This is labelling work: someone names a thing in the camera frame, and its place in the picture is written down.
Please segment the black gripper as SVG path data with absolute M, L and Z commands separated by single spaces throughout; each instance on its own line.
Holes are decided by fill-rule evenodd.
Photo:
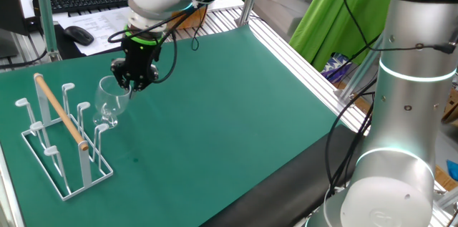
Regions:
M 157 44 L 142 44 L 134 39 L 125 39 L 122 42 L 125 58 L 113 59 L 110 66 L 118 85 L 128 90 L 132 77 L 133 91 L 140 92 L 157 80 L 159 72 L 155 62 L 159 60 L 161 49 Z

